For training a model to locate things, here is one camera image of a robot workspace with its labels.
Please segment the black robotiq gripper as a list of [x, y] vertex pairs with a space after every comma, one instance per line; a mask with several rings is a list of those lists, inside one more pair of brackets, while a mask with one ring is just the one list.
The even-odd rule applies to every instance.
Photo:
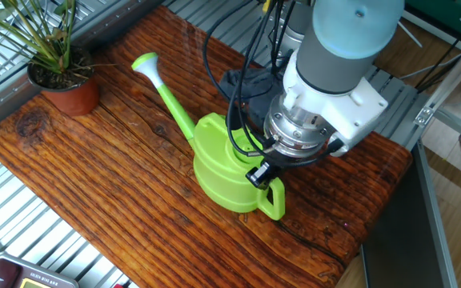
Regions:
[[282, 154], [267, 156], [259, 167], [253, 167], [247, 174], [247, 180], [260, 190], [265, 190], [283, 171], [309, 166], [323, 159], [323, 154], [313, 158], [288, 158]]

